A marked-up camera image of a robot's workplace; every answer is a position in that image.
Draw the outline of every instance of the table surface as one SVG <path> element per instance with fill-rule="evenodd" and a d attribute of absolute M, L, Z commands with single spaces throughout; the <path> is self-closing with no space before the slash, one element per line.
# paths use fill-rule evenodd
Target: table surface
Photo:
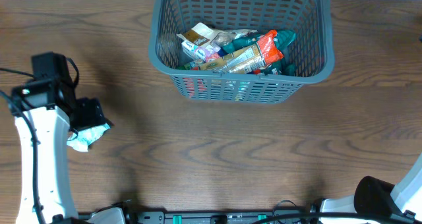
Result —
<path fill-rule="evenodd" d="M 422 152 L 422 1 L 332 0 L 336 66 L 277 105 L 190 101 L 147 56 L 154 0 L 0 0 L 0 67 L 55 51 L 115 126 L 71 148 L 78 211 L 132 199 L 167 210 L 269 209 L 397 183 Z M 9 92 L 26 80 L 0 74 Z M 20 202 L 20 143 L 0 101 L 0 220 Z"/>

